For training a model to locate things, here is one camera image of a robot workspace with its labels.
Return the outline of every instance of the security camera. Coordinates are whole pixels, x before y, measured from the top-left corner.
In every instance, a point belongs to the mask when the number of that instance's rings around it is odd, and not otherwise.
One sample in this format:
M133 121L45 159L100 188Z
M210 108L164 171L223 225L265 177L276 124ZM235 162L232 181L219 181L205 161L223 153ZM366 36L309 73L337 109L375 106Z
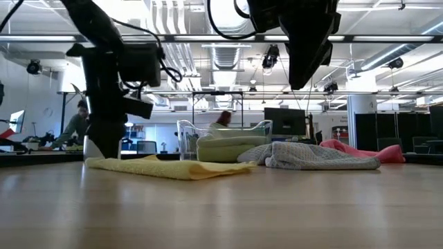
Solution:
M40 61L38 59L32 59L29 65L26 67L26 72L31 75L40 75L42 74L43 68L40 65Z
M402 68L404 65L404 62L401 58L394 59L393 61L389 62L388 68L394 69L394 68Z

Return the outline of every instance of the cable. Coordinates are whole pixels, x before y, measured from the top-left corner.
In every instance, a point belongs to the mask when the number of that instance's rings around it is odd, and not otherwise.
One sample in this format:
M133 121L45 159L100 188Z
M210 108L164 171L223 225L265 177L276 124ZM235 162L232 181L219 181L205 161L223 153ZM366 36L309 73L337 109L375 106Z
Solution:
M311 88L309 90L309 95L307 97L307 106L306 106L306 116L309 113L309 101L311 100L311 92L312 92L312 86L314 85L314 77L311 78Z
M111 19L112 19L112 21L114 21L117 24L120 24L121 26L125 26L127 28L132 28L134 30L142 31L142 32L145 32L145 33L148 33L148 34L152 35L155 38L155 40L157 41L157 44L161 47L161 40L160 40L159 36L157 34L155 34L154 32L152 32L151 30L147 30L147 29L144 29L144 28L141 28L141 27L137 27L137 26L134 26L132 24L127 24L125 22L119 21L119 20L114 19L114 18L111 18Z
M221 37L223 37L224 39L231 39L231 40L241 40L241 39L247 39L249 37L253 37L254 35L257 34L257 32L252 32L250 34L247 35L240 35L240 36L230 36L230 35L225 35L224 33L222 33L217 26L215 25L214 19L213 19L213 12L210 9L210 0L207 1L207 6L208 6L208 17L209 17L209 22L210 25L213 27L213 30Z
M9 19L11 16L19 9L19 7L23 4L25 0L18 0L18 2L12 7L11 11L6 15L5 19L0 24L0 33L5 28L6 24L8 24Z
M284 68L284 64L283 64L282 58L281 58L280 56L278 56L278 59L280 59L280 63L281 63L281 65L282 65L282 67L283 67L283 72L284 72L284 74L286 75L286 80L288 81L288 84L289 84L289 76L288 76L288 73L286 73L286 69ZM299 103L298 100L297 100L296 93L294 93L292 89L291 89L291 92L292 92L292 94L293 94L293 98L294 98L294 99L296 100L296 102L297 102L298 108L301 110L302 107L300 106L300 103Z
M234 8L235 8L236 13L237 13L239 16L241 16L241 17L243 17L243 18L245 18L245 19L250 19L250 18L251 18L250 15L248 15L248 14L246 14L245 12L243 12L242 10L240 10L240 8L238 7L238 4L237 4L237 0L234 0Z
M148 33L148 34L152 35L152 36L155 38L155 40L157 41L157 45L159 46L159 49L161 49L161 58L160 58L160 60L159 60L159 61L160 61L160 65L161 65L160 70L165 71L166 74L168 74L168 76L171 77L172 80L174 80L175 82L181 82L181 81L182 81L183 76L182 76L182 74L181 74L178 70L176 70L175 68L167 67L167 66L165 65L165 62L163 61L163 59L164 59L164 57L165 57L165 53L163 52L163 47L162 47L162 45L161 45L161 40L160 40L160 38L159 38L159 36L158 36L157 34L155 34L154 32L152 32L151 30L147 30L147 29L144 29L144 28L141 28L141 27L137 27L137 26L134 26L134 25L131 25L131 24L127 24L127 23L125 23L125 22L119 21L119 20L114 19L114 18L111 18L111 19L112 19L112 21L114 21L115 23L120 24L120 25L122 25L122 26L125 26L125 27L128 27L128 28L132 28L132 29L134 29L134 30L142 31L142 32L145 32L145 33ZM177 78L175 75L173 75L173 74L171 73L171 71L174 72L174 73L176 73L177 76L178 76L178 78Z
M29 6L31 8L36 8L39 10L66 10L66 8L52 8L52 7L39 7L39 6L34 6L32 4L29 3L23 3L26 6Z

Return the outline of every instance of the chair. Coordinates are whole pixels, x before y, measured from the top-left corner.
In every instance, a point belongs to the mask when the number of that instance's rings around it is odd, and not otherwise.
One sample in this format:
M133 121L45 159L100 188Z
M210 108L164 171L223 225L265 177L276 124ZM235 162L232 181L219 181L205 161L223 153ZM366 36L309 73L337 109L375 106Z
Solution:
M379 151L389 147L391 145L400 145L401 150L403 151L403 145L401 143L400 138L378 138L377 139L377 148Z
M137 141L137 154L157 154L157 142Z
M429 145L427 141L438 140L438 137L413 137L414 152L417 154L427 154L429 152Z

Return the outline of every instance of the fluorescent light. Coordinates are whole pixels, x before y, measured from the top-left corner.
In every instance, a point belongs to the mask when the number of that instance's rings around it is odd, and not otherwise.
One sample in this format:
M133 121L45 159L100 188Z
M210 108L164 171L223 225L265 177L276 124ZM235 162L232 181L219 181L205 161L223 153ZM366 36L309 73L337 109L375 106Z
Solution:
M202 44L202 48L251 48L250 44Z
M218 35L177 35L174 37L176 41L230 41ZM242 41L253 41L255 37L242 39Z
M122 35L123 41L125 42L146 42L146 41L156 41L155 37L151 35ZM165 40L164 36L159 35L161 41Z
M345 39L344 35L331 35L327 38L331 42L341 42Z
M289 42L289 38L286 35L265 35L265 41L279 41L279 42Z
M332 42L341 42L345 39L344 35L331 35L327 38ZM277 41L277 42L288 42L289 38L286 35L266 35L264 36L265 41Z
M354 37L354 41L356 42L429 42L434 37L432 36L364 36L359 35Z
M0 35L2 42L76 42L73 35Z
M192 94L192 92L190 92L190 91L167 91L167 92L150 91L148 93L151 93L151 94L162 94L162 95L190 95L190 94Z

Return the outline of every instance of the table surface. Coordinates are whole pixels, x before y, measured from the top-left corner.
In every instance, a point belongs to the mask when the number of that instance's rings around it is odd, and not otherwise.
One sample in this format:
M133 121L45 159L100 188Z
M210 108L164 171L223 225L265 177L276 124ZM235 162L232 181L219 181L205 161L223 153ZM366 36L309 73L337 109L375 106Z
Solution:
M443 248L443 168L175 181L82 163L0 169L0 247Z

